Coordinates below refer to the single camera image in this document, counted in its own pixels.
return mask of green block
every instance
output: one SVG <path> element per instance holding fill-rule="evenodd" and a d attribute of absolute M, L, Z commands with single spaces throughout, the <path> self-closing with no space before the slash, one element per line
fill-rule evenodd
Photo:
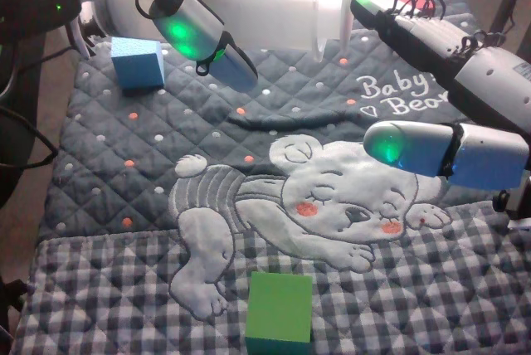
<path fill-rule="evenodd" d="M 312 278 L 253 272 L 247 306 L 249 355 L 308 354 Z"/>

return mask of bear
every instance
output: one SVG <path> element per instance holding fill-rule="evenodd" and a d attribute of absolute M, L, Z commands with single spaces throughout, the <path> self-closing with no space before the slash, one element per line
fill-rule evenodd
<path fill-rule="evenodd" d="M 447 212 L 430 204 L 445 183 L 391 168 L 361 143 L 322 145 L 305 134 L 270 146 L 283 176 L 249 176 L 203 156 L 180 159 L 169 211 L 189 254 L 170 294 L 194 318 L 227 308 L 217 282 L 234 256 L 234 237 L 253 230 L 268 245 L 303 260 L 363 273 L 375 261 L 371 244 L 400 238 L 406 226 L 442 228 Z"/>

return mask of foam block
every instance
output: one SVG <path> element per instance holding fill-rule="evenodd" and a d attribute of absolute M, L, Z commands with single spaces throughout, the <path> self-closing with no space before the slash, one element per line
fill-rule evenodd
<path fill-rule="evenodd" d="M 247 307 L 249 355 L 309 354 L 312 278 L 253 272 Z"/>
<path fill-rule="evenodd" d="M 110 58 L 123 89 L 164 86 L 160 42 L 113 37 Z"/>

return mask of quilted blanket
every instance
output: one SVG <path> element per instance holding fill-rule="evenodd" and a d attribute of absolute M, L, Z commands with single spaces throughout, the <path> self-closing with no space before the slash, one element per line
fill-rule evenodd
<path fill-rule="evenodd" d="M 312 277 L 314 353 L 531 352 L 529 233 L 360 143 L 380 119 L 464 121 L 429 74 L 358 26 L 320 63 L 250 52 L 250 94 L 163 48 L 140 97 L 109 42 L 80 64 L 13 353 L 246 353 L 254 270 Z"/>

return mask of blue cube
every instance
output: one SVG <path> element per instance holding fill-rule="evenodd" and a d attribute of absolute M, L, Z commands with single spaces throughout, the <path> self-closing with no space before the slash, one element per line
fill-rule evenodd
<path fill-rule="evenodd" d="M 123 89 L 164 86 L 160 42 L 113 37 L 110 58 Z"/>

